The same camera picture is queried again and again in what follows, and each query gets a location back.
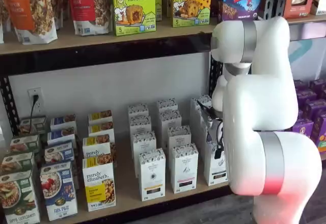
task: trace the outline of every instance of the robotic arm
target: robotic arm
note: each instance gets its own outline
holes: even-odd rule
[[[321,177],[314,143],[305,135],[276,131],[291,127],[298,114],[289,36],[287,21],[277,17],[222,22],[211,41],[213,58],[224,63],[212,106],[223,112],[230,187],[235,194],[255,196],[259,224],[298,224]]]

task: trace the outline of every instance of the gray floor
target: gray floor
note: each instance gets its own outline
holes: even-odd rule
[[[325,187],[326,170],[300,224],[326,224]],[[129,224],[251,224],[252,202],[250,197],[230,195]]]

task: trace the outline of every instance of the power cord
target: power cord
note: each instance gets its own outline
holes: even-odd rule
[[[37,100],[39,100],[39,95],[37,95],[37,94],[33,95],[33,105],[32,105],[31,116],[30,116],[30,129],[29,129],[29,134],[31,134],[33,110],[34,110],[34,106],[35,106]]]

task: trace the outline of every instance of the granola bag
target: granola bag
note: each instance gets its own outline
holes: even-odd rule
[[[112,0],[69,0],[75,34],[106,34],[112,31]]]
[[[44,44],[57,39],[51,0],[5,0],[18,40]]]

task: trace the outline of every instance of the white wall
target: white wall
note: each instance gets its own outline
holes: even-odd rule
[[[76,113],[78,134],[85,137],[88,113],[112,109],[115,130],[122,132],[127,106],[139,102],[149,103],[151,112],[156,100],[175,97],[188,120],[190,98],[208,92],[208,70],[209,53],[197,53],[16,75],[10,83],[20,117],[30,114],[27,90],[40,87],[47,116]]]

